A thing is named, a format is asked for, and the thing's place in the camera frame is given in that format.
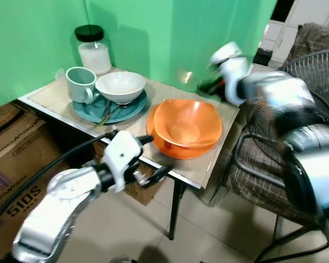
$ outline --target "black jar lid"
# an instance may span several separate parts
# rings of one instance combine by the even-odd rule
[[[82,42],[94,42],[104,38],[104,30],[97,25],[84,25],[75,29],[76,37]]]

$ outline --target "table top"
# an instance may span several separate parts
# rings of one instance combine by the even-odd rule
[[[239,112],[239,109],[150,79],[147,80],[145,90],[148,94],[148,105],[138,115],[124,122],[100,128],[94,128],[94,123],[82,119],[74,112],[72,100],[67,94],[67,80],[64,77],[20,97],[19,100],[93,137],[99,136],[105,132],[110,132],[114,128],[117,128],[118,130],[128,130],[134,136],[145,135],[147,133],[146,121],[149,109],[165,99],[193,99],[207,101],[216,107],[224,126],[220,140],[209,152],[198,158],[178,160],[166,156],[164,153],[160,152],[154,144],[147,144],[144,146],[144,153],[140,158],[142,162],[155,168],[160,168],[162,165],[172,164],[174,169],[169,173],[170,176],[195,188],[205,188],[222,149],[225,138]]]

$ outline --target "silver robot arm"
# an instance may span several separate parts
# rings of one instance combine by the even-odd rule
[[[329,244],[329,126],[306,84],[282,71],[249,75],[247,60],[234,42],[215,52],[211,63],[225,79],[228,102],[259,103],[273,120],[284,145],[280,151],[288,199],[316,216]]]
[[[12,256],[26,263],[56,262],[76,218],[102,192],[120,192],[134,180],[144,188],[161,181],[170,167],[157,170],[149,178],[137,171],[142,146],[150,141],[151,136],[135,138],[128,131],[119,131],[106,147],[100,164],[69,169],[53,177],[47,194],[16,235]]]

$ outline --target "light blue mug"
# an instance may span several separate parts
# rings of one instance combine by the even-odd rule
[[[95,92],[95,73],[85,67],[72,67],[66,71],[68,95],[75,101],[85,104],[92,103],[100,93]]]

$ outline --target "small table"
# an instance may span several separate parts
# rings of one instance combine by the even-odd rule
[[[119,69],[113,68],[112,71],[119,71]],[[223,147],[225,138],[239,112],[239,109],[228,104],[222,104],[217,101],[205,99],[195,93],[184,92],[175,87],[150,79],[147,80],[145,90],[148,95],[148,107],[133,118],[115,124],[118,130],[128,130],[134,136],[146,134],[146,121],[151,106],[159,104],[165,99],[172,98],[202,100],[213,104],[216,107],[224,126],[222,136],[214,148],[198,158],[190,160],[173,159],[160,152],[154,144],[147,144],[144,146],[143,155],[139,160],[145,165],[156,169],[161,168],[162,165],[168,163],[173,164],[174,166],[174,169],[168,174],[168,176],[175,181],[171,225],[169,229],[169,239],[173,240],[179,204],[186,187],[190,186],[197,189],[206,187],[213,167]],[[94,123],[79,117],[74,112],[72,101],[68,97],[67,80],[64,77],[18,99],[23,103],[93,137],[110,132],[112,130],[112,126],[115,127],[114,125],[108,125],[100,128],[94,128]],[[109,140],[103,139],[103,142],[108,144]]]

